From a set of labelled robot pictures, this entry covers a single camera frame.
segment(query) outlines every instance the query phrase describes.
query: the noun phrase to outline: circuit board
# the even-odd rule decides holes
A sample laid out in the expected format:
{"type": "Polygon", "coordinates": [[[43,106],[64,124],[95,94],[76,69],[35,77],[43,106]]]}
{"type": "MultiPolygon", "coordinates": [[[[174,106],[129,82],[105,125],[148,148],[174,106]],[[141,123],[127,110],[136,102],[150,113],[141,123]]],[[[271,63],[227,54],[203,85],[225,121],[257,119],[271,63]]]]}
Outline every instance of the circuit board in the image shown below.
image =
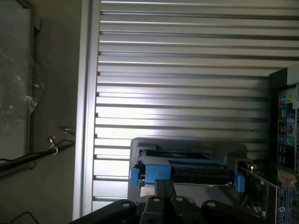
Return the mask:
{"type": "Polygon", "coordinates": [[[239,202],[266,220],[268,194],[269,185],[249,175],[245,182],[245,193],[242,194],[239,202]]]}

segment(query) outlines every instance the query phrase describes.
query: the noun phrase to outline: slotted metal wall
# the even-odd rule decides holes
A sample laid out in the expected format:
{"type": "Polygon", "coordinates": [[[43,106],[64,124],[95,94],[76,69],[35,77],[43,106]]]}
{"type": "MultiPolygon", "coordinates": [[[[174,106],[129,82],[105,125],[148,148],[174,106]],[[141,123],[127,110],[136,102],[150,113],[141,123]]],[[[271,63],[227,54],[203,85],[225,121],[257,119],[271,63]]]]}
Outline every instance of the slotted metal wall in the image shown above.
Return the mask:
{"type": "Polygon", "coordinates": [[[299,59],[299,3],[82,4],[74,218],[127,197],[135,137],[266,156],[267,77],[299,59]]]}

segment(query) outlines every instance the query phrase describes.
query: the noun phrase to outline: plastic bag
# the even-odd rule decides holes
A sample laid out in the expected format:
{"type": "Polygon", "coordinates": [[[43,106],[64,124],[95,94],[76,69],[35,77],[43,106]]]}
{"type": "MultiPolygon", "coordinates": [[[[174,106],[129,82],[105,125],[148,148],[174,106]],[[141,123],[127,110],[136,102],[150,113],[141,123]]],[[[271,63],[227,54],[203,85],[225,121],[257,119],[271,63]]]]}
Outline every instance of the plastic bag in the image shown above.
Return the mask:
{"type": "Polygon", "coordinates": [[[30,53],[12,38],[0,37],[0,136],[33,112],[43,82],[30,53]]]}

